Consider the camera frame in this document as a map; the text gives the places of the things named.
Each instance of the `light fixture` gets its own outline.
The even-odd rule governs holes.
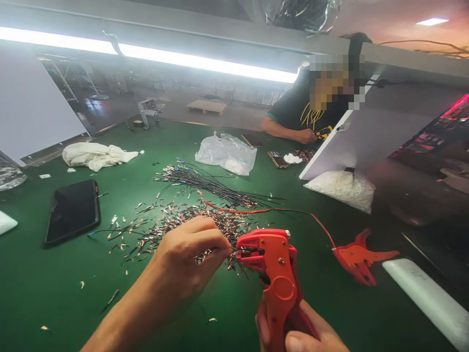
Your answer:
[[[436,24],[440,24],[440,23],[445,23],[445,22],[448,22],[448,21],[449,20],[433,17],[433,18],[425,20],[425,21],[417,22],[416,24],[431,26],[431,25],[436,25]]]
[[[0,39],[117,55],[110,42],[25,29],[0,27]]]
[[[208,59],[200,56],[174,53],[141,46],[119,44],[122,53],[127,57],[145,59],[185,67],[200,68],[208,71],[234,74],[237,76],[264,79],[268,81],[293,83],[297,73],[278,71],[270,68],[236,64],[229,61]]]
[[[0,40],[56,46],[67,49],[86,50],[104,54],[117,55],[112,44],[107,41],[71,37],[61,34],[36,32],[25,29],[0,27]],[[293,83],[297,73],[274,70],[270,68],[237,64],[229,61],[208,59],[200,56],[174,53],[141,46],[119,44],[122,53],[131,58],[157,61],[167,64],[199,68],[208,71],[228,73],[237,76],[251,77],[281,83]]]

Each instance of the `white foam block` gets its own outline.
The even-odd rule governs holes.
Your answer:
[[[413,261],[383,263],[384,269],[460,352],[469,352],[469,313]]]
[[[11,217],[0,211],[0,235],[11,230],[16,225],[18,225],[16,220],[13,220]]]

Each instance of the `white plastic bag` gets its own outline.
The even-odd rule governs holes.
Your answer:
[[[349,171],[326,171],[304,186],[371,214],[376,187],[364,175]]]
[[[200,149],[195,154],[195,161],[219,165],[234,174],[248,176],[256,160],[256,148],[249,147],[239,138],[222,133],[218,138],[216,132],[213,136],[204,138]]]

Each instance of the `white board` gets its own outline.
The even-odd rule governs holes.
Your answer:
[[[86,129],[31,47],[0,41],[0,150],[21,158]]]
[[[379,78],[416,81],[398,68],[388,69]],[[311,180],[345,167],[363,173],[371,170],[465,93],[460,88],[425,83],[371,87],[360,109],[345,113],[299,177]],[[338,132],[342,124],[347,130]]]

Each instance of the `wooden pallet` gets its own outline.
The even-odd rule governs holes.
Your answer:
[[[208,111],[217,112],[218,116],[222,116],[226,110],[226,104],[216,103],[206,100],[196,100],[190,104],[187,104],[189,110],[201,111],[206,114]]]

